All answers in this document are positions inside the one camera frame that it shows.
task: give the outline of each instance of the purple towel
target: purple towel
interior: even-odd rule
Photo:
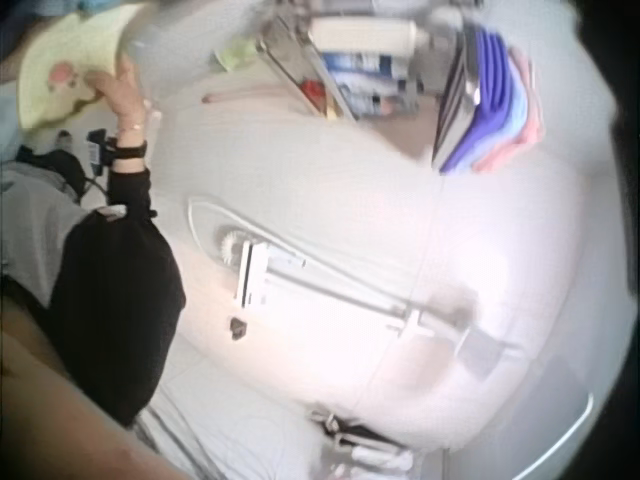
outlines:
[[[509,56],[502,38],[482,30],[476,34],[480,69],[480,104],[476,107],[471,126],[440,169],[449,173],[469,151],[487,135],[500,130],[509,116],[513,79],[509,71]]]

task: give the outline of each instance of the yellow towel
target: yellow towel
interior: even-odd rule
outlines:
[[[32,131],[62,121],[97,100],[84,82],[89,70],[115,74],[125,28],[147,4],[123,5],[87,17],[72,13],[47,28],[27,49],[18,76],[20,125]]]

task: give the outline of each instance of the black wristband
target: black wristband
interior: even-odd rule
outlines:
[[[107,143],[107,150],[112,154],[114,160],[129,160],[132,158],[144,158],[147,154],[147,142],[139,147],[121,148],[117,146],[117,140],[110,138]]]

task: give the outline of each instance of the black sweater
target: black sweater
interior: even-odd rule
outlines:
[[[150,186],[149,171],[111,173],[109,203],[127,215],[85,217],[66,237],[49,308],[27,302],[76,384],[124,427],[158,386],[186,302]]]

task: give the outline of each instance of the pink towel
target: pink towel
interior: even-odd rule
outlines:
[[[535,91],[533,66],[527,56],[517,48],[511,47],[509,54],[520,72],[522,83],[527,89],[527,101],[529,103],[527,122],[517,137],[496,145],[486,157],[476,162],[473,165],[475,172],[490,172],[503,166],[513,155],[539,142],[544,136],[542,109],[540,108],[540,99]]]

